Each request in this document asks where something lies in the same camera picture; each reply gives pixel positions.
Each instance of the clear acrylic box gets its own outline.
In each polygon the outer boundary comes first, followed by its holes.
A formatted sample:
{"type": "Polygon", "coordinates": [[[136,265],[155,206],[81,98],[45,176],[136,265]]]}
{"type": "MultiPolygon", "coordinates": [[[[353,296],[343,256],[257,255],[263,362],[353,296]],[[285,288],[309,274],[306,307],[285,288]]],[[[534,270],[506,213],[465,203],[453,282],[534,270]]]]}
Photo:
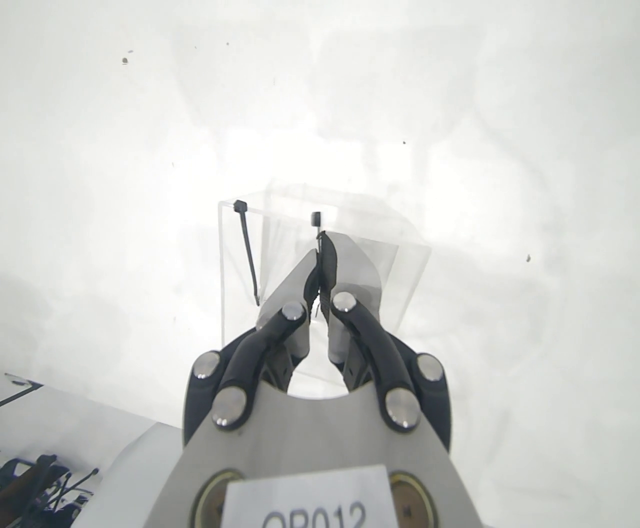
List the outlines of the clear acrylic box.
{"type": "MultiPolygon", "coordinates": [[[[218,204],[223,345],[255,326],[260,311],[253,296],[241,215],[234,210],[236,200],[247,204],[246,226],[260,304],[300,259],[317,247],[317,229],[311,225],[311,215],[320,211],[323,230],[351,236],[376,265],[383,285],[380,321],[387,331],[398,330],[431,254],[431,248],[417,229],[373,196],[338,193],[308,185],[273,184],[265,191],[218,204]]],[[[326,341],[321,338],[323,331],[319,326],[322,324],[326,335],[324,317],[314,307],[311,348],[312,352],[320,348],[326,355],[326,341]]],[[[307,372],[316,380],[342,384],[328,361],[313,365],[312,355],[296,373],[307,372]]],[[[302,395],[320,396],[316,392],[302,395]]]]}

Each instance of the silver bolt head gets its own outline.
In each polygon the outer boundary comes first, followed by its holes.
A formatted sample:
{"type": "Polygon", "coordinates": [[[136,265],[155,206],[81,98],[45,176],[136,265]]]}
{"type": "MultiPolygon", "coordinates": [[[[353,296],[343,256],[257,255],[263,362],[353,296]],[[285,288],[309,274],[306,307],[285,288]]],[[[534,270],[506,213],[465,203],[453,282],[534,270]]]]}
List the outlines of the silver bolt head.
{"type": "Polygon", "coordinates": [[[356,306],[356,298],[347,291],[338,292],[333,296],[333,306],[341,312],[351,312],[356,306]]]}
{"type": "Polygon", "coordinates": [[[216,395],[211,408],[211,419],[219,427],[231,426],[238,421],[246,407],[246,392],[240,387],[225,387],[216,395]]]}
{"type": "Polygon", "coordinates": [[[440,381],[444,376],[442,363],[431,354],[420,354],[418,356],[418,368],[422,377],[427,381],[440,381]]]}
{"type": "Polygon", "coordinates": [[[220,356],[217,352],[205,352],[193,363],[193,375],[199,380],[206,380],[211,376],[220,364],[220,356]]]}
{"type": "Polygon", "coordinates": [[[282,315],[288,321],[297,321],[305,315],[305,307],[297,301],[288,302],[282,307],[282,315]]]}
{"type": "Polygon", "coordinates": [[[403,429],[412,429],[420,421],[420,403],[410,390],[402,387],[391,389],[385,396],[385,407],[393,423],[403,429]]]}

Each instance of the white label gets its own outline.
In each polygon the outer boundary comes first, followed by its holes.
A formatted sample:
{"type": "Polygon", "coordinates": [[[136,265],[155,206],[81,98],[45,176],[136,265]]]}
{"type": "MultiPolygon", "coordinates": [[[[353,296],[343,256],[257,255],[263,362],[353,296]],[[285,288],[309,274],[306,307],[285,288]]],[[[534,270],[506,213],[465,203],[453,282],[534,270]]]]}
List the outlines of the white label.
{"type": "Polygon", "coordinates": [[[222,528],[397,528],[380,466],[230,483],[222,528]]]}

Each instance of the white backdrop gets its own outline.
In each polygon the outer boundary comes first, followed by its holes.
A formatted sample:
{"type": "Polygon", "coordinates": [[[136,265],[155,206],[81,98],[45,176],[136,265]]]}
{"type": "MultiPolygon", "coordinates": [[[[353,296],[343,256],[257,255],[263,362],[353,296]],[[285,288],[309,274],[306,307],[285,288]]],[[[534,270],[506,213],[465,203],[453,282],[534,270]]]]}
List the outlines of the white backdrop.
{"type": "Polygon", "coordinates": [[[274,178],[385,196],[433,246],[401,337],[447,368],[483,519],[637,526],[639,22],[5,0],[0,365],[179,424],[220,339],[216,202],[274,178]]]}

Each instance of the black cable tie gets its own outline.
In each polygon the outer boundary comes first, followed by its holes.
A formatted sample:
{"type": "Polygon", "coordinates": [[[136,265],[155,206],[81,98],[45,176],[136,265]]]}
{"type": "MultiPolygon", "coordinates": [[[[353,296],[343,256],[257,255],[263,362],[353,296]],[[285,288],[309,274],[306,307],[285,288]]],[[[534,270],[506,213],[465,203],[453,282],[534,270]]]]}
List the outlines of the black cable tie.
{"type": "Polygon", "coordinates": [[[242,226],[244,247],[246,248],[246,256],[249,259],[249,269],[251,270],[251,280],[253,282],[253,298],[255,299],[255,305],[260,306],[260,297],[258,295],[258,280],[255,276],[255,267],[253,266],[253,255],[251,254],[251,244],[249,243],[249,230],[246,227],[246,202],[243,202],[242,200],[236,200],[234,202],[234,211],[240,214],[240,225],[242,226]]]}

